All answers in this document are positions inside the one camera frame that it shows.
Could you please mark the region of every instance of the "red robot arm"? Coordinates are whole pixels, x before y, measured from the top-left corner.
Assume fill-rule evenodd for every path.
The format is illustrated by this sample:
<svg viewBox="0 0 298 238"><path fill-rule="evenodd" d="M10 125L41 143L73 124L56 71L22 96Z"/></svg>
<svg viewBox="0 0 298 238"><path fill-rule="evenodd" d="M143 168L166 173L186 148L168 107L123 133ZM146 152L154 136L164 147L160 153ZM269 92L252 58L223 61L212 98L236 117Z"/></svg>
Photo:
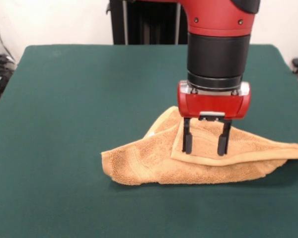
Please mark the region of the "red robot arm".
<svg viewBox="0 0 298 238"><path fill-rule="evenodd" d="M183 152L192 152L190 119L224 123L218 154L227 153L233 119L245 117L251 90L242 82L260 0L142 0L180 3L188 21L187 80L177 90Z"/></svg>

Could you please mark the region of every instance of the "green table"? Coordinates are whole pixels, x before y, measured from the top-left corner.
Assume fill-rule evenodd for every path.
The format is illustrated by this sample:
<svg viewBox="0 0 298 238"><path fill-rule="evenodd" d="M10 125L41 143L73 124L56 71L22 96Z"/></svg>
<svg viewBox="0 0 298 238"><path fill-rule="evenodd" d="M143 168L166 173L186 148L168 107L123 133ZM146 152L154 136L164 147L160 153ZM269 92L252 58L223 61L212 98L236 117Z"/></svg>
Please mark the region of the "green table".
<svg viewBox="0 0 298 238"><path fill-rule="evenodd" d="M100 153L143 137L176 105L186 46L38 46L0 101L0 238L298 238L298 160L266 178L128 187ZM238 128L298 142L298 82L251 46L252 104Z"/></svg>

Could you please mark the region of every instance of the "screw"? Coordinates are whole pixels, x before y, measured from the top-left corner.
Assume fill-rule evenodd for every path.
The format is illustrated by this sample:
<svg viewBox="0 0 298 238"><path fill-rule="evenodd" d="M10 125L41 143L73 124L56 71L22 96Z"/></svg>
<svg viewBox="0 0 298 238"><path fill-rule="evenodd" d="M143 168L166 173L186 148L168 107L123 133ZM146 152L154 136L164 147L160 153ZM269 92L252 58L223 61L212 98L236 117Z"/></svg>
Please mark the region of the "screw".
<svg viewBox="0 0 298 238"><path fill-rule="evenodd" d="M236 96L236 95L238 95L238 91L237 91L237 90L234 90L231 94L232 94L233 96Z"/></svg>

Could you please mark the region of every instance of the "white wall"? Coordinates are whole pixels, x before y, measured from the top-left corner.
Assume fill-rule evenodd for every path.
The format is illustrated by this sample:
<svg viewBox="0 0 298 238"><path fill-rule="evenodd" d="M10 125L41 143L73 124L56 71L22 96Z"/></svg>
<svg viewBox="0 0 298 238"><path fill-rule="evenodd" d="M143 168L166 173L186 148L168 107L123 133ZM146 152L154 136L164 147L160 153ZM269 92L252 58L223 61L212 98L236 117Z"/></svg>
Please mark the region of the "white wall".
<svg viewBox="0 0 298 238"><path fill-rule="evenodd" d="M17 60L26 46L112 44L109 0L0 0L0 32ZM298 0L261 0L251 43L298 56Z"/></svg>
<svg viewBox="0 0 298 238"><path fill-rule="evenodd" d="M109 0L0 0L0 33L19 60L28 45L112 44Z"/></svg>

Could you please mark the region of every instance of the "towel fold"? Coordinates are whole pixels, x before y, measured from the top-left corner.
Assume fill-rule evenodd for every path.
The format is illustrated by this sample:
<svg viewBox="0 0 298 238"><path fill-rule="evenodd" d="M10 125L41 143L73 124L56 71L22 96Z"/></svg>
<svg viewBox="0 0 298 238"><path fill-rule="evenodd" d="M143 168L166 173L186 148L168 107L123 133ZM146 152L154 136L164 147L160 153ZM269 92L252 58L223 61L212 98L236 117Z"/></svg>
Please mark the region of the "towel fold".
<svg viewBox="0 0 298 238"><path fill-rule="evenodd" d="M166 110L144 138L101 153L104 173L126 185L210 184L264 177L289 159L298 159L297 143L272 141L232 126L228 153L217 154L221 122L191 119L192 153L182 152L183 118Z"/></svg>

